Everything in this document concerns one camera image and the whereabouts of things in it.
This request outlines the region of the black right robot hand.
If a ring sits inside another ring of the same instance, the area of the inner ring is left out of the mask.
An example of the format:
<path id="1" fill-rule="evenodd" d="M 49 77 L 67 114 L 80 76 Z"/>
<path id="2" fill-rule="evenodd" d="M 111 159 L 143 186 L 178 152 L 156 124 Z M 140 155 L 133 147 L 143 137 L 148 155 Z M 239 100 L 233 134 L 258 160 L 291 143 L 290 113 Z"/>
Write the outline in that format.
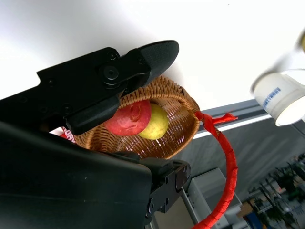
<path id="1" fill-rule="evenodd" d="M 96 152 L 80 135 L 113 117 L 119 99 L 165 72 L 179 53 L 160 41 L 120 56 L 110 47 L 38 72 L 40 84 L 0 102 L 3 229 L 143 229 L 181 196 L 190 165 Z"/>

